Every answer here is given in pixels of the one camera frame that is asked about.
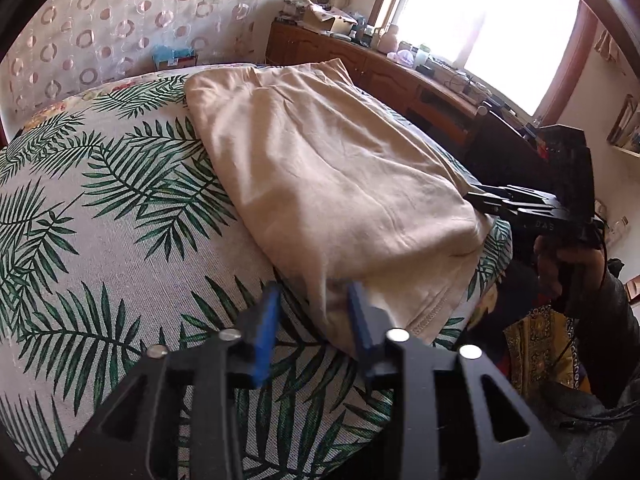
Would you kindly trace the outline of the person's right hand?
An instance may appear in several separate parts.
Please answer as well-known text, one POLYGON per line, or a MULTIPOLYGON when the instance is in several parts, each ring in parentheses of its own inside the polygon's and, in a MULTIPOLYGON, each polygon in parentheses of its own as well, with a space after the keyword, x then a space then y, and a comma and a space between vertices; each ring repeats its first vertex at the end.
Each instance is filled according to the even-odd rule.
POLYGON ((550 299, 574 300, 598 290, 606 266, 602 249, 538 236, 534 246, 538 282, 550 299))

